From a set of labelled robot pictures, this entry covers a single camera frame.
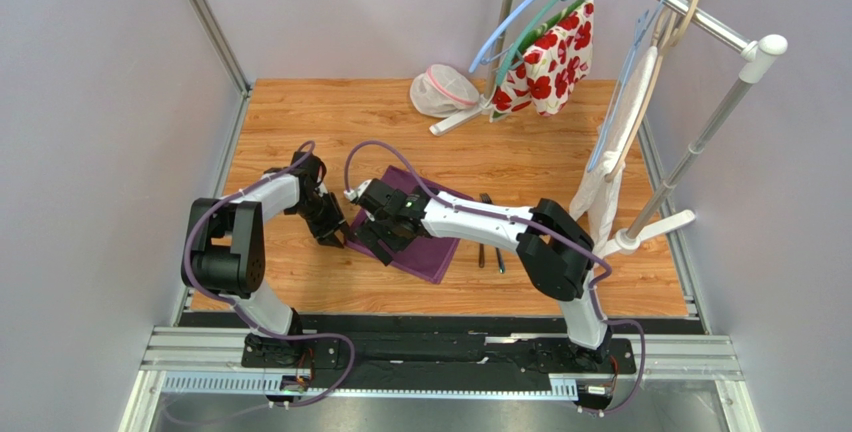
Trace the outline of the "purple cloth napkin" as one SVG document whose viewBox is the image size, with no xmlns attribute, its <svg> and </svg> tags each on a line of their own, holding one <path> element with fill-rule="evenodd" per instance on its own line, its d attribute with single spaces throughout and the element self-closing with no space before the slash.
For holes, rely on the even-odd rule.
<svg viewBox="0 0 852 432">
<path fill-rule="evenodd" d="M 385 169 L 381 180 L 404 192 L 412 192 L 418 185 L 410 172 L 393 165 L 389 165 Z M 473 199 L 469 195 L 437 184 L 431 180 L 423 180 L 430 189 L 447 192 L 466 200 Z M 359 211 L 355 216 L 351 228 L 354 230 L 360 228 L 366 221 L 366 217 L 365 212 Z M 432 284 L 440 284 L 452 262 L 459 243 L 460 239 L 418 237 L 401 252 L 392 252 L 384 245 L 383 247 L 389 251 L 393 259 L 389 264 L 390 267 L 394 267 Z M 347 239 L 346 247 L 371 259 L 376 259 L 375 255 L 354 236 L 351 239 Z"/>
</svg>

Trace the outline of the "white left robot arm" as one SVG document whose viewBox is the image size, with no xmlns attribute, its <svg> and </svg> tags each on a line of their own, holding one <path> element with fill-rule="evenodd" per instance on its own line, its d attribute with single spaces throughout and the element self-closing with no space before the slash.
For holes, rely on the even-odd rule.
<svg viewBox="0 0 852 432">
<path fill-rule="evenodd" d="M 319 245 L 343 248 L 349 226 L 325 186 L 326 172 L 320 158 L 297 151 L 289 166 L 267 170 L 242 191 L 196 199 L 183 250 L 184 284 L 229 305 L 258 335 L 301 335 L 298 313 L 265 280 L 264 226 L 279 215 L 297 215 Z"/>
</svg>

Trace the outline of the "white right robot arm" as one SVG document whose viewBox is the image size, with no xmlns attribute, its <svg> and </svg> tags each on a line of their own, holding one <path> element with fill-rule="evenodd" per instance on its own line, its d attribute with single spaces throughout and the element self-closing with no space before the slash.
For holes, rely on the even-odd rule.
<svg viewBox="0 0 852 432">
<path fill-rule="evenodd" d="M 344 195 L 365 214 L 355 237 L 383 264 L 418 240 L 468 240 L 504 250 L 520 259 L 536 290 L 559 303 L 573 345 L 600 350 L 609 342 L 589 290 L 594 242 L 558 203 L 500 207 L 436 188 L 405 192 L 380 179 Z"/>
</svg>

